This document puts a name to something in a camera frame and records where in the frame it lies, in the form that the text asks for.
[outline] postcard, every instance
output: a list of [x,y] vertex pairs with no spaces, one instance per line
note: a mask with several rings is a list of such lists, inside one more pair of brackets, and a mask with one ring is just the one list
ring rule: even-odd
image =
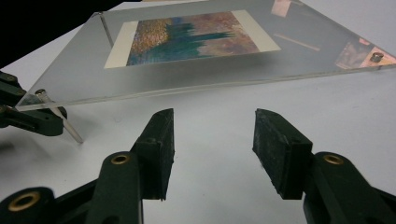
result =
[[105,68],[280,50],[245,11],[125,22]]

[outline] clear plastic panel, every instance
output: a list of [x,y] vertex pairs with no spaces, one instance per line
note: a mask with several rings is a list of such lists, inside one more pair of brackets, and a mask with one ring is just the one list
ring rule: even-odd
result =
[[[173,61],[108,66],[109,56],[115,52],[115,48],[122,51],[122,29],[131,24],[131,21],[135,21],[137,25],[138,21],[176,21],[192,15],[235,11],[243,11],[249,17],[247,21],[238,19],[241,23],[238,27],[247,32],[260,50],[203,54],[201,46],[196,49],[204,57],[180,56]],[[219,21],[215,24],[218,27],[222,25]],[[253,29],[248,28],[250,24],[253,24]],[[199,28],[194,27],[195,33],[189,29],[188,35],[196,36]],[[136,32],[138,30],[135,27],[132,32],[125,33],[127,35],[124,34],[124,37],[135,41]],[[205,44],[209,45],[212,41],[213,45],[220,46],[222,42],[216,42],[216,38],[219,37],[206,40],[208,42]],[[245,42],[241,43],[239,40],[236,43],[246,46]],[[131,44],[124,46],[127,46],[126,52],[129,56]],[[127,61],[124,56],[117,57],[113,58],[114,62]],[[87,20],[17,104],[17,109],[23,111],[324,77],[391,68],[395,64],[394,56],[299,1],[219,0],[106,11],[94,13]],[[35,92],[40,89],[47,91],[53,103],[42,104],[37,100]]]

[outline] glass shelf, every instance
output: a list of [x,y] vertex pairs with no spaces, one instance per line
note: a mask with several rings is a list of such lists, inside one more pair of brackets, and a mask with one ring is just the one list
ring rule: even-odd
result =
[[[207,15],[230,12],[237,23],[202,22]],[[144,22],[157,19],[162,22],[155,23],[157,28],[142,31]],[[203,27],[207,23],[214,26]],[[218,29],[226,26],[233,30]],[[178,45],[170,44],[175,34]],[[241,34],[249,40],[231,40]],[[145,38],[155,43],[141,41]],[[165,56],[158,53],[159,46]],[[191,48],[194,57],[186,57],[183,50]],[[140,58],[140,63],[128,63],[136,53],[144,55],[140,55],[144,62]],[[24,111],[81,105],[333,76],[395,64],[394,56],[299,1],[218,0],[105,11],[87,20],[16,107]],[[47,91],[52,103],[43,104],[35,97],[40,89]]]

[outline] white surface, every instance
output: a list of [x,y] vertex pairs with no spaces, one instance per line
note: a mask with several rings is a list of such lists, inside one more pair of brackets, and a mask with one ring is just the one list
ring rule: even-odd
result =
[[[396,54],[395,1],[304,2]],[[28,90],[75,31],[2,71]],[[82,145],[68,132],[0,130],[0,200],[37,186],[58,197],[95,179],[106,156],[129,150],[151,115],[172,107],[176,156],[167,200],[144,201],[145,223],[306,223],[303,201],[282,201],[251,150],[255,110],[281,114],[314,142],[314,153],[346,156],[374,187],[396,195],[395,96],[393,69],[69,106]]]

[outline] brass ring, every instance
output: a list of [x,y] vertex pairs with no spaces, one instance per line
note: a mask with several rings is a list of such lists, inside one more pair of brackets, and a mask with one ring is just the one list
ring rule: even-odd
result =
[[19,212],[31,207],[37,203],[38,200],[40,200],[40,193],[38,191],[27,192],[12,200],[12,202],[8,205],[8,210],[11,212]]
[[120,164],[124,164],[125,162],[129,161],[129,159],[131,159],[131,158],[128,155],[118,155],[111,159],[111,163],[120,165]]
[[326,162],[334,164],[334,165],[341,165],[344,163],[344,161],[341,158],[334,156],[334,155],[325,155],[325,156],[323,156],[323,159]]

